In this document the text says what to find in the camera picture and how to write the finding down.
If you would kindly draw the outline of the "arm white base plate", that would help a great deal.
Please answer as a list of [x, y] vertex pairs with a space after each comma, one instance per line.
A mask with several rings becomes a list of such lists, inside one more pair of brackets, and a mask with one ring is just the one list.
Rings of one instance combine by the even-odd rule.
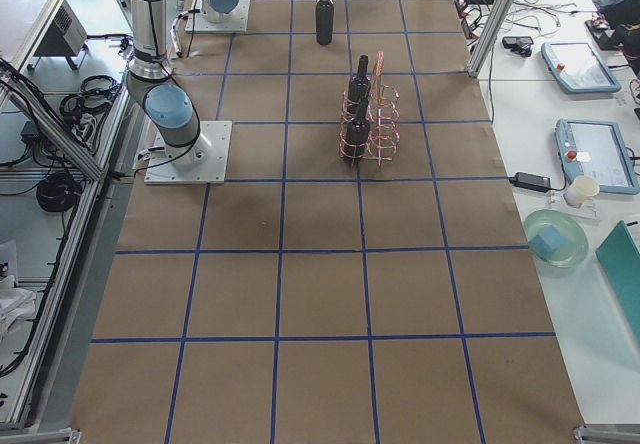
[[156, 133], [144, 181], [147, 184], [221, 184], [225, 181], [232, 135], [231, 121], [202, 121], [200, 136], [193, 148], [181, 156], [183, 150], [166, 147]]
[[248, 28], [250, 2], [251, 0], [239, 0], [231, 12], [219, 13], [203, 0], [192, 0], [189, 10], [196, 9], [198, 13], [189, 15], [185, 31], [195, 34], [245, 33]]

